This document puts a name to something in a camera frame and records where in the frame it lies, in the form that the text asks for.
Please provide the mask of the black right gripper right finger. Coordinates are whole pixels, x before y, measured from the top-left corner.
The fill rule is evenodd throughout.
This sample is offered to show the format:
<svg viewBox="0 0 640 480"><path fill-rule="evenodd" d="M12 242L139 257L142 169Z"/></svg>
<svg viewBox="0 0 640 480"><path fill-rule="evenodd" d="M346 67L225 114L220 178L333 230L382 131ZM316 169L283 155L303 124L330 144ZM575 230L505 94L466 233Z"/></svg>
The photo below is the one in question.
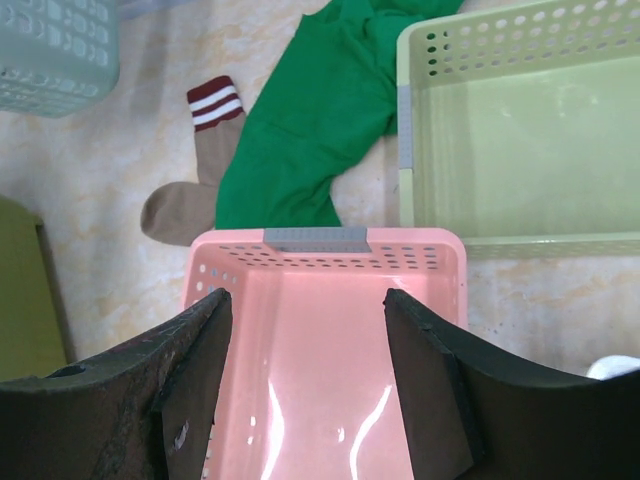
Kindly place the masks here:
<svg viewBox="0 0 640 480"><path fill-rule="evenodd" d="M391 289L385 322L417 479L635 479L639 375L511 354Z"/></svg>

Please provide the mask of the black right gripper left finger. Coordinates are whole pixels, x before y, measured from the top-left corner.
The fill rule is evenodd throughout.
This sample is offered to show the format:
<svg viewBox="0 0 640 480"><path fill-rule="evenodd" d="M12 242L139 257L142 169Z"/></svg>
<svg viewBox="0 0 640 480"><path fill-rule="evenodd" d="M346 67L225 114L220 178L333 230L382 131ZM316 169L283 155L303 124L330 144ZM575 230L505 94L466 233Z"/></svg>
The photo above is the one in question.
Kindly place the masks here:
<svg viewBox="0 0 640 480"><path fill-rule="evenodd" d="M201 478L232 322L217 289L101 354L2 382L2 478Z"/></svg>

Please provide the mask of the light blue laundry basket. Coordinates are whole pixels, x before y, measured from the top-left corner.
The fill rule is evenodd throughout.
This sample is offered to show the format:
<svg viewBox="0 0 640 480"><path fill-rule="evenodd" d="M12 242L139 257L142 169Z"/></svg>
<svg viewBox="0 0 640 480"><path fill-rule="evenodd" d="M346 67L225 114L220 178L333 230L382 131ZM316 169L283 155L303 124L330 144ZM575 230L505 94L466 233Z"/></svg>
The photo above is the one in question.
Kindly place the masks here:
<svg viewBox="0 0 640 480"><path fill-rule="evenodd" d="M120 75L115 1L1 3L1 109L60 118L104 99Z"/></svg>

